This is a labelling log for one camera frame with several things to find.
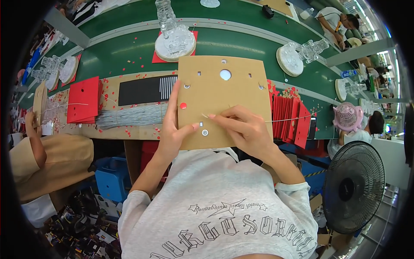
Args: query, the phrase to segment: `black fan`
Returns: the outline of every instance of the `black fan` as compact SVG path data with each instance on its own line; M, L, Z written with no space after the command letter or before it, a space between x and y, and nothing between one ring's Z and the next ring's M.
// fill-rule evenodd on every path
M380 155L370 144L352 141L334 156L323 186L328 227L349 234L365 226L377 211L385 187Z

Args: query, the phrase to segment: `gray t-shirt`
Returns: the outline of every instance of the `gray t-shirt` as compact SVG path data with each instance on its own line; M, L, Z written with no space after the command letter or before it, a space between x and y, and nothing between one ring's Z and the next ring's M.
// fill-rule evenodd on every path
M318 231L309 188L306 182L274 187L270 173L250 160L236 163L212 150L181 153L152 202L142 191L125 200L122 258L307 259Z

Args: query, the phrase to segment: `pink fan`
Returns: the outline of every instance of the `pink fan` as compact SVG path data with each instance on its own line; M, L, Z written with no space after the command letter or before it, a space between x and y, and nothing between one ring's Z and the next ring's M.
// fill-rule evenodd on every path
M361 128L363 111L361 106L354 106L349 102L343 102L338 107L334 107L335 120L334 126L343 131L357 131Z

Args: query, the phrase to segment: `water bottle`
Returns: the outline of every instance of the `water bottle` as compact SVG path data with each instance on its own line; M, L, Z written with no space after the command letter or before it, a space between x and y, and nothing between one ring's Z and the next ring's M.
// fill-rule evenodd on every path
M355 69L341 71L341 77L342 78L351 77L351 76L354 76L354 75L356 75L356 70Z
M305 11L301 12L300 16L302 19L306 20L312 15L313 11L313 8L308 8Z

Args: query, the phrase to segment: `white wall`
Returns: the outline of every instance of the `white wall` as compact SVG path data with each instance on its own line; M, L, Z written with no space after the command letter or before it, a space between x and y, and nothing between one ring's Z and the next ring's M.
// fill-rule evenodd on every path
M410 168L405 163L404 142L373 138L371 145L377 150L383 161L385 182L406 190Z

